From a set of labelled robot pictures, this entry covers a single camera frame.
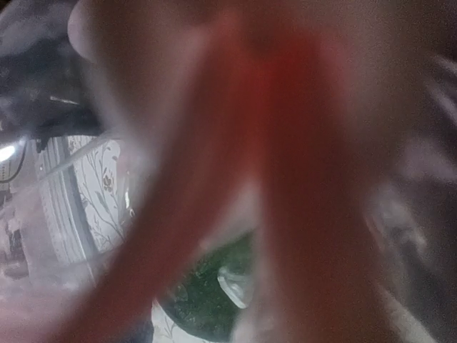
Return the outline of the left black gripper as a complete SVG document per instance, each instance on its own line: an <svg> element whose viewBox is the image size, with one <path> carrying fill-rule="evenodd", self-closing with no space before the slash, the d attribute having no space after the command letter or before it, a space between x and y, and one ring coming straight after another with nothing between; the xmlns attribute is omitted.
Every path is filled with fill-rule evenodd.
<svg viewBox="0 0 457 343"><path fill-rule="evenodd" d="M67 24L75 1L10 1L1 11L1 138L98 136Z"/></svg>

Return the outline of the clear zip top bag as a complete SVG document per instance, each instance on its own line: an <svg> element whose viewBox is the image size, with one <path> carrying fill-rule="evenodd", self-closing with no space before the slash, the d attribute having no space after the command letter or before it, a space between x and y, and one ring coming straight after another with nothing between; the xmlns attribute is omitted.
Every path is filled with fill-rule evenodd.
<svg viewBox="0 0 457 343"><path fill-rule="evenodd" d="M97 112L159 165L114 263L62 319L3 341L108 342L161 296L246 184L288 342L393 342L368 228L393 184L426 221L416 316L456 340L454 1L80 1Z"/></svg>

